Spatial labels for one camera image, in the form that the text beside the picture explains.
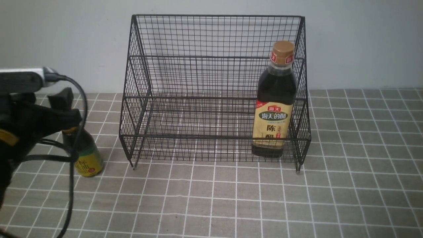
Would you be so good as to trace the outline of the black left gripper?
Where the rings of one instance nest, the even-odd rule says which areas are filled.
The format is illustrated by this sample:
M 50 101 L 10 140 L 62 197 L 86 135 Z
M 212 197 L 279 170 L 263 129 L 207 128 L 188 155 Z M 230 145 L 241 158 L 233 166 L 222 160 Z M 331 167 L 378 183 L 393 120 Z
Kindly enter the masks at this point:
M 78 127 L 80 110 L 72 109 L 70 87 L 47 96 L 50 107 L 35 104 L 35 95 L 1 94 L 1 205 L 16 168 L 44 137 Z

